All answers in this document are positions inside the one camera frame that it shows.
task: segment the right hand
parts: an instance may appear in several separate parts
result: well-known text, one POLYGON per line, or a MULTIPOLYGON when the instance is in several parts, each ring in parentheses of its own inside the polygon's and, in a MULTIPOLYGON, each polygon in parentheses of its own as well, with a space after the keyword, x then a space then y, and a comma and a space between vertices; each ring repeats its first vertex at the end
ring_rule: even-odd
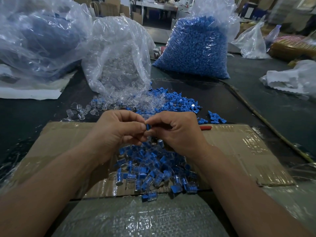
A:
POLYGON ((188 158, 203 156, 210 145, 197 122, 193 112, 163 111, 145 121, 152 127, 145 131, 144 136, 162 139, 177 153, 188 158))

